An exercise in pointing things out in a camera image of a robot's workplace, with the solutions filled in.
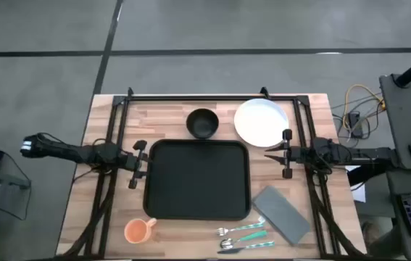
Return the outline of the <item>fork with striped teal handle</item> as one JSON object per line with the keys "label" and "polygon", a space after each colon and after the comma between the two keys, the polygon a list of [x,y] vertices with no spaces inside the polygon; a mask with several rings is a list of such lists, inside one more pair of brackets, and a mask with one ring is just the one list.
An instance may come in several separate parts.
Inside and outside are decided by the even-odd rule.
{"label": "fork with striped teal handle", "polygon": [[242,231],[242,230],[248,230],[248,229],[253,229],[253,228],[262,228],[264,226],[265,221],[266,219],[264,219],[263,216],[260,216],[258,218],[258,221],[254,224],[243,225],[243,226],[239,226],[236,228],[218,228],[216,230],[216,234],[218,236],[226,236],[228,233],[234,232],[234,231]]}

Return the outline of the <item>grey desk platform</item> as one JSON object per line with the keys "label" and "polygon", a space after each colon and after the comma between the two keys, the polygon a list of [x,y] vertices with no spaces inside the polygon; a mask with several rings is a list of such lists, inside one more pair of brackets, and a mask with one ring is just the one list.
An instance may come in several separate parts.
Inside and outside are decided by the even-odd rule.
{"label": "grey desk platform", "polygon": [[379,78],[399,165],[411,170],[411,83],[399,88],[393,75]]}

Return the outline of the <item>black power adapter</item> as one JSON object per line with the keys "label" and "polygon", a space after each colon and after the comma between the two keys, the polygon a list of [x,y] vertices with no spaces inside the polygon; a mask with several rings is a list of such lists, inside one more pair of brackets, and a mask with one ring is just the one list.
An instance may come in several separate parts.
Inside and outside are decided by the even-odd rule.
{"label": "black power adapter", "polygon": [[363,137],[362,123],[360,122],[361,116],[359,112],[349,112],[347,114],[347,120],[350,127],[350,136],[352,138],[361,139]]}

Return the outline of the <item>knife with striped teal handle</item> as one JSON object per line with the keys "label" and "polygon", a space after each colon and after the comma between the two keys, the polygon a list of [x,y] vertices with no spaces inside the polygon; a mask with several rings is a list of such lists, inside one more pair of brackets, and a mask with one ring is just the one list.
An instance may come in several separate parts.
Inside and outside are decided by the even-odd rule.
{"label": "knife with striped teal handle", "polygon": [[242,247],[234,247],[234,245],[232,245],[232,243],[230,242],[225,242],[223,244],[223,249],[218,251],[218,254],[237,254],[242,250],[246,250],[246,249],[256,249],[256,248],[262,248],[262,247],[274,247],[275,246],[275,242],[274,241],[268,241],[268,242],[264,242],[264,243],[259,243],[259,244],[251,244],[251,245],[247,245],[247,246],[242,246]]}

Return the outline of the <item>white paper sheet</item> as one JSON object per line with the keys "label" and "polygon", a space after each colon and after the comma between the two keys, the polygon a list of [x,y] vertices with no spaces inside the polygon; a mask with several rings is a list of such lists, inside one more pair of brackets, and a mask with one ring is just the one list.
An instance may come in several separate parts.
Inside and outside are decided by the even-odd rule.
{"label": "white paper sheet", "polygon": [[[355,170],[359,168],[359,165],[347,165],[345,167],[347,173],[349,173],[352,170]],[[365,184],[364,183],[359,183],[357,185],[351,186],[350,187],[353,199],[356,202],[362,202],[366,203],[366,193],[365,193]]]}

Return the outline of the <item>black aluminium rig frame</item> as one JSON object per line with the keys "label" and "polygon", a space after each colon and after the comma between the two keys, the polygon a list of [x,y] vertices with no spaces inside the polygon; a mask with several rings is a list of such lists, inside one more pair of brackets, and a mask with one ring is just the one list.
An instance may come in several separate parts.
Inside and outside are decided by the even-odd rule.
{"label": "black aluminium rig frame", "polygon": [[[306,96],[310,101],[310,111],[316,136],[332,138],[337,141],[335,121],[327,94],[274,94],[273,98],[282,96],[296,98]],[[231,123],[238,106],[245,102],[245,97],[261,98],[262,95],[138,95],[128,105],[127,124],[123,140],[123,148],[132,150],[135,141],[147,140],[147,149],[161,138],[190,138],[186,130],[186,117],[189,112],[198,108],[214,110],[219,117],[220,125],[214,139],[240,139]],[[113,95],[96,95],[88,118],[84,144],[89,144],[94,139],[105,135]],[[264,149],[248,146],[250,159],[251,193],[257,195],[264,187],[274,186],[284,195],[291,204],[310,223],[310,232],[307,233],[300,244],[291,246],[283,237],[268,227],[265,238],[248,241],[258,244],[263,241],[275,241],[274,247],[244,250],[238,254],[217,254],[220,250],[221,237],[216,234],[216,229],[235,228],[249,225],[258,221],[258,212],[252,209],[249,215],[241,221],[206,221],[206,220],[158,220],[153,227],[151,238],[141,244],[130,244],[124,237],[124,227],[133,218],[148,219],[144,212],[142,198],[144,195],[145,181],[139,181],[137,189],[128,188],[128,179],[131,172],[120,170],[115,181],[115,196],[108,221],[108,234],[103,236],[102,226],[104,217],[94,232],[92,239],[92,253],[98,254],[102,239],[106,239],[105,250],[99,258],[108,260],[153,260],[153,259],[291,259],[291,258],[319,258],[320,252],[315,235],[315,221],[312,218],[309,190],[307,187],[306,173],[301,165],[293,166],[293,178],[282,178],[282,167],[276,161],[264,157]],[[76,225],[70,225],[70,210],[73,214],[82,214],[85,221],[91,214],[89,201],[94,199],[96,193],[96,174],[88,174],[81,178],[72,187],[72,196],[65,218],[65,229],[59,240],[58,254],[63,254],[64,239],[70,240],[70,229],[76,230]],[[366,247],[354,199],[349,187],[348,178],[344,168],[333,169],[327,181],[327,192],[331,201],[333,218],[351,243],[361,252],[366,253]]]}

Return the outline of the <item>orange mug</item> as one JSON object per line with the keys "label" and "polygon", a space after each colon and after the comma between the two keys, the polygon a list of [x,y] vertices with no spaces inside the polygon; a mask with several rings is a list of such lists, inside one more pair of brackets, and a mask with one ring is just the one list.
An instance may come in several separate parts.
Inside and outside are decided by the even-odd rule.
{"label": "orange mug", "polygon": [[147,241],[152,234],[152,227],[157,223],[156,218],[142,220],[139,218],[129,221],[124,229],[124,236],[131,244],[140,244]]}

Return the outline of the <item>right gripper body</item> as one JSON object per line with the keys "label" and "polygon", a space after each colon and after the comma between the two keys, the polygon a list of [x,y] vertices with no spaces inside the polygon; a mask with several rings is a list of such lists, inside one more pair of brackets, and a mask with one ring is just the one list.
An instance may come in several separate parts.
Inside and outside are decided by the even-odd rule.
{"label": "right gripper body", "polygon": [[285,141],[283,148],[285,149],[285,168],[282,171],[282,176],[285,179],[292,179],[293,169],[291,168],[291,163],[295,162],[297,164],[304,165],[304,170],[306,173],[310,173],[310,167],[308,165],[308,158],[310,149],[303,146],[292,146],[291,140],[293,138],[293,133],[291,129],[285,129],[283,131],[283,140]]}

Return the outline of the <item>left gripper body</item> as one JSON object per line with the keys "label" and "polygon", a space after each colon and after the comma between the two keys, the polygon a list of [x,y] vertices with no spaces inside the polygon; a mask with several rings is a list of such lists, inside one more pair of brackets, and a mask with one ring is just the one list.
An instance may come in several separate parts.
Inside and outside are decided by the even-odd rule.
{"label": "left gripper body", "polygon": [[138,180],[146,176],[146,171],[141,171],[142,162],[148,162],[148,154],[144,152],[146,145],[147,142],[145,140],[138,140],[133,145],[133,149],[138,150],[137,156],[131,152],[123,152],[121,154],[120,168],[133,173],[132,178],[128,182],[128,188],[130,189],[135,189]]}

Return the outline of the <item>spoon with plain teal handle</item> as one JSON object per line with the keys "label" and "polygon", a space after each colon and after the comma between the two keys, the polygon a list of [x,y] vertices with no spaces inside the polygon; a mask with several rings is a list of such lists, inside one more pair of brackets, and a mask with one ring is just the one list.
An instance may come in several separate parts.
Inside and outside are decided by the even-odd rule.
{"label": "spoon with plain teal handle", "polygon": [[264,238],[266,236],[267,236],[267,231],[262,230],[262,231],[258,231],[258,232],[249,234],[247,236],[241,237],[239,239],[223,239],[220,242],[220,248],[221,249],[232,249],[235,244],[240,243],[242,241],[250,241],[253,239]]}

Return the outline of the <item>black bowl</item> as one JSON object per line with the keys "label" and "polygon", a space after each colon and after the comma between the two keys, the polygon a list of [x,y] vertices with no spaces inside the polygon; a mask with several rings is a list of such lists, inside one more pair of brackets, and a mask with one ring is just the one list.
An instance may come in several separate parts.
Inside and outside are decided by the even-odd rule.
{"label": "black bowl", "polygon": [[210,109],[195,109],[186,118],[188,132],[195,138],[212,137],[219,126],[218,116]]}

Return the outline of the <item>white round plate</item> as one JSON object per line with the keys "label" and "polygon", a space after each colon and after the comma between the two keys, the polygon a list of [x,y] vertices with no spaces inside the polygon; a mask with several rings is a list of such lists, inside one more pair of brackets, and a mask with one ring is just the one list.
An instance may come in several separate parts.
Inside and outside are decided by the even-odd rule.
{"label": "white round plate", "polygon": [[250,99],[241,104],[233,123],[242,140],[262,148],[282,142],[283,131],[289,129],[285,111],[268,99]]}

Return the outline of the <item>black plastic tray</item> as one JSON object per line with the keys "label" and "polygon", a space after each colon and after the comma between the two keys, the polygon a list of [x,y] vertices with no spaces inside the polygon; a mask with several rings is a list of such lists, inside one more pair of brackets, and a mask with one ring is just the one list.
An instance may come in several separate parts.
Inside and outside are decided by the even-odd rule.
{"label": "black plastic tray", "polygon": [[251,210],[249,151],[240,141],[162,139],[149,151],[143,208],[170,220],[237,221]]}

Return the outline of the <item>grey napkin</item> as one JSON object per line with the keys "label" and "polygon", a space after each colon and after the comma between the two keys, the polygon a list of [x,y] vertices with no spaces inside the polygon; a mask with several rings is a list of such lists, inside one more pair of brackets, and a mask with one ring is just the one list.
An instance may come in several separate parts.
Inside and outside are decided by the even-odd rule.
{"label": "grey napkin", "polygon": [[292,245],[298,244],[310,231],[307,219],[274,186],[266,186],[252,203],[258,213]]}

